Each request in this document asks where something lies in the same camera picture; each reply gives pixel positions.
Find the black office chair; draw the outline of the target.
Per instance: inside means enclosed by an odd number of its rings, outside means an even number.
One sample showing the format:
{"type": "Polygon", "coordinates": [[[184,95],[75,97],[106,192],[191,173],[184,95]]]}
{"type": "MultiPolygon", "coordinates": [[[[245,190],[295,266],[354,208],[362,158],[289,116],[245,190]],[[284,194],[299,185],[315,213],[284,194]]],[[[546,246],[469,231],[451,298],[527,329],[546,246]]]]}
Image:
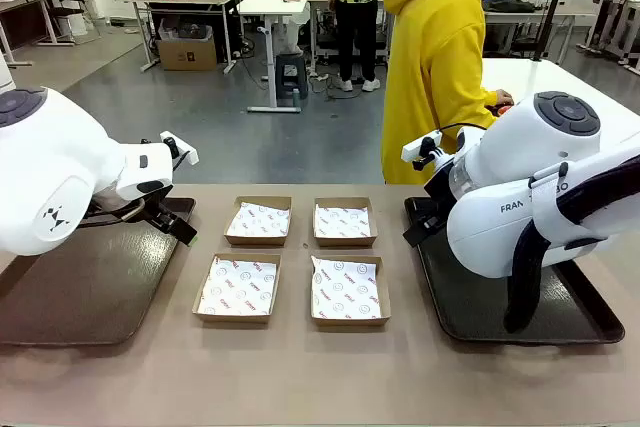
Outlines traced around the black office chair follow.
{"type": "Polygon", "coordinates": [[[59,28],[62,28],[61,22],[64,22],[68,33],[68,43],[74,45],[82,45],[93,42],[101,37],[99,27],[91,17],[86,0],[58,0],[59,5],[51,7],[49,13],[55,19],[59,28]],[[89,34],[87,27],[91,27],[95,36],[88,40],[78,40],[78,36],[86,36],[89,34]]]}

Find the black tripod pole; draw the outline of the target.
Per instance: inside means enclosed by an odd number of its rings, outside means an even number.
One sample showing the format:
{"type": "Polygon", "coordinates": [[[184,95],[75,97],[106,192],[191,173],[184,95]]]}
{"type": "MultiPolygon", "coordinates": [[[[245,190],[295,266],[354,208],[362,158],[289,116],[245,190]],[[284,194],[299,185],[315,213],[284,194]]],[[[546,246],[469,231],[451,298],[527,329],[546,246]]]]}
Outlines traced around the black tripod pole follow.
{"type": "Polygon", "coordinates": [[[539,28],[536,50],[532,57],[532,60],[534,62],[540,62],[547,52],[547,44],[550,39],[551,30],[553,27],[553,18],[558,4],[559,0],[551,0],[548,8],[546,9],[546,14],[539,28]]]}

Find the dark brown handled tray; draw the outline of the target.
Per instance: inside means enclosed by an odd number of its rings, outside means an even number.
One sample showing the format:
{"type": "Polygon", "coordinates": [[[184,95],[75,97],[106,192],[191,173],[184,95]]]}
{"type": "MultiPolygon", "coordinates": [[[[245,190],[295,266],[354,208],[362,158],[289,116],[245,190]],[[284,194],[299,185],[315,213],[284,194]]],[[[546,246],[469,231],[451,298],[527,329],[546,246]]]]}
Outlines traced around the dark brown handled tray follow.
{"type": "Polygon", "coordinates": [[[146,222],[79,229],[0,272],[0,346],[116,345],[149,310],[177,240],[146,222]]]}
{"type": "Polygon", "coordinates": [[[418,244],[417,252],[439,324],[458,341],[569,346],[614,344],[625,336],[618,317],[574,261],[544,268],[531,322],[509,333],[503,325],[505,279],[487,279],[465,269],[451,252],[445,230],[418,244]]]}

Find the person's right forearm yellow sleeve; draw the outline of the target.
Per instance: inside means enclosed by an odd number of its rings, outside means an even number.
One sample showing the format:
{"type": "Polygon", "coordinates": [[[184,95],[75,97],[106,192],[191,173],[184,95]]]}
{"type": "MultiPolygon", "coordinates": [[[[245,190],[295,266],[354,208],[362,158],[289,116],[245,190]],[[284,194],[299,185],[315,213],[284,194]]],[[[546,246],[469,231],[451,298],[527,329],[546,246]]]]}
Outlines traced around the person's right forearm yellow sleeve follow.
{"type": "Polygon", "coordinates": [[[463,82],[447,85],[438,98],[441,126],[472,124],[488,128],[496,117],[489,107],[497,101],[496,91],[463,82]]]}

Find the white standing desk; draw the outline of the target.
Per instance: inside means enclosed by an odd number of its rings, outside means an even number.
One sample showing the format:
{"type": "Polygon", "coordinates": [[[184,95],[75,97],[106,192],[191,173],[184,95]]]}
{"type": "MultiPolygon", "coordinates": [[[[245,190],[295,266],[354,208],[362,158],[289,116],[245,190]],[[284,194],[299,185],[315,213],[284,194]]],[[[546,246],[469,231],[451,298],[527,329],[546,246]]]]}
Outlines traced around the white standing desk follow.
{"type": "Polygon", "coordinates": [[[260,16],[264,20],[264,27],[260,30],[265,39],[267,82],[269,93],[268,106],[249,106],[248,113],[286,113],[299,114],[298,106],[279,106],[276,92],[275,56],[273,49],[272,27],[282,21],[284,17],[303,12],[307,0],[242,0],[237,11],[242,17],[260,16]]]}

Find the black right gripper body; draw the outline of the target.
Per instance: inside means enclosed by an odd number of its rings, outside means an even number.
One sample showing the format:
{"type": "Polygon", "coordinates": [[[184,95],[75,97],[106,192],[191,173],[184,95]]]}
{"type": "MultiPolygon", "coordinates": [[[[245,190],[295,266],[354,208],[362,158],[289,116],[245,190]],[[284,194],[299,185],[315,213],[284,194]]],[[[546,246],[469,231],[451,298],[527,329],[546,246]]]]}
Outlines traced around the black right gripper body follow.
{"type": "Polygon", "coordinates": [[[431,225],[441,226],[446,223],[451,209],[453,208],[453,193],[449,185],[449,172],[438,171],[425,184],[425,191],[435,203],[433,221],[431,225]]]}

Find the person in yellow hoodie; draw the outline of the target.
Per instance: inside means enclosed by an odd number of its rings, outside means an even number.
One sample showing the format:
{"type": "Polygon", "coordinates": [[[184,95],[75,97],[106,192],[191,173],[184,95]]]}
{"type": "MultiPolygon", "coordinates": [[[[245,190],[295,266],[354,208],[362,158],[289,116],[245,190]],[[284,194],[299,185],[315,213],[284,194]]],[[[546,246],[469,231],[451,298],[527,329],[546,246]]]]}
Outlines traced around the person in yellow hoodie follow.
{"type": "Polygon", "coordinates": [[[385,84],[382,174],[388,184],[422,185],[432,168],[415,171],[401,160],[402,148],[443,128],[442,148],[455,149],[456,130],[463,124],[441,126],[437,101],[452,83],[483,87],[485,14],[482,0],[383,2],[394,28],[385,84]]]}

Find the clear plastic bag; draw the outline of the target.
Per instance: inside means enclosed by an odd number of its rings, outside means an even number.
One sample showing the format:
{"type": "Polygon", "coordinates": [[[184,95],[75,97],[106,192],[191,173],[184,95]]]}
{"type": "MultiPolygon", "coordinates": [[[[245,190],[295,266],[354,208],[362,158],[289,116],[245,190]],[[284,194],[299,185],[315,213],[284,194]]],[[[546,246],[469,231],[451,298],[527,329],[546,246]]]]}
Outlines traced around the clear plastic bag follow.
{"type": "Polygon", "coordinates": [[[162,41],[208,42],[213,39],[213,29],[209,25],[187,22],[179,17],[164,17],[158,27],[162,41]]]}

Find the grey plastic stool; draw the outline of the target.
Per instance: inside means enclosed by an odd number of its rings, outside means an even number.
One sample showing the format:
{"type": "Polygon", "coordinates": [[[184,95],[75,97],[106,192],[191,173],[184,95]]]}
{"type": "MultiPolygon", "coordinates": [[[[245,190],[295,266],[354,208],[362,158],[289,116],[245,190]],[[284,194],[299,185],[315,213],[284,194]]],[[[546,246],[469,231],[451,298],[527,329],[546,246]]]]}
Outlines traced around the grey plastic stool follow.
{"type": "Polygon", "coordinates": [[[304,55],[278,54],[275,58],[276,98],[292,97],[297,90],[301,99],[308,97],[308,81],[304,55]]]}

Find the dark jacket pile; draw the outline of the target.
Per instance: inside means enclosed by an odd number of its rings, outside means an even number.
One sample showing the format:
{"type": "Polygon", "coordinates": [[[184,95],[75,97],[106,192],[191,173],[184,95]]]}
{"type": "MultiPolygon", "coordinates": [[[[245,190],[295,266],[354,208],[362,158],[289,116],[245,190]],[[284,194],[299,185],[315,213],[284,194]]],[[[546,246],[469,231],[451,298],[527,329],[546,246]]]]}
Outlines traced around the dark jacket pile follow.
{"type": "Polygon", "coordinates": [[[524,0],[482,0],[485,12],[496,13],[533,13],[536,8],[528,1],[524,0]]]}

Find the grey background work desk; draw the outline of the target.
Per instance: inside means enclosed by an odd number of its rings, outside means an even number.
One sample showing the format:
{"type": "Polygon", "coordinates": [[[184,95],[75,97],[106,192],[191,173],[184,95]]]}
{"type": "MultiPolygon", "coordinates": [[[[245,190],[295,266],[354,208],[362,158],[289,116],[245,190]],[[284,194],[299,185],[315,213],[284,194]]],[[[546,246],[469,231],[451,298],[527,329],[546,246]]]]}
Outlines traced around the grey background work desk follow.
{"type": "Polygon", "coordinates": [[[535,58],[562,65],[573,33],[596,20],[596,13],[560,5],[535,12],[485,11],[487,33],[483,54],[494,58],[535,58]]]}

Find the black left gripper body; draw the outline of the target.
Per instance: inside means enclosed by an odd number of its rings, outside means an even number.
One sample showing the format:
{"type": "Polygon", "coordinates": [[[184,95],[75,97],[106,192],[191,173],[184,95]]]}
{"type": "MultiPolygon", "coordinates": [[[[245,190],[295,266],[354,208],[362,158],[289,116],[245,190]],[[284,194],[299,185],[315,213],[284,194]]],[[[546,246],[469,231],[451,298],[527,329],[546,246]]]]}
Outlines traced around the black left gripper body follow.
{"type": "Polygon", "coordinates": [[[135,222],[147,222],[155,228],[169,228],[173,224],[173,213],[163,204],[166,192],[154,192],[140,199],[135,222]]]}

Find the cardboard shipping box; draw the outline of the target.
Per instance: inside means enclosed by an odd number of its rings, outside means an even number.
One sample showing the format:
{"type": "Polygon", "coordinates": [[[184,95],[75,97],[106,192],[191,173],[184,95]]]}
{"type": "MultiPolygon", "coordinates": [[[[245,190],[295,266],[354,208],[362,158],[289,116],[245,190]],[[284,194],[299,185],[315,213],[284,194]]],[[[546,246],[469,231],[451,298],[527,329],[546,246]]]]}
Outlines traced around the cardboard shipping box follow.
{"type": "Polygon", "coordinates": [[[157,47],[165,70],[210,71],[217,67],[216,47],[212,40],[159,41],[157,47]]]}

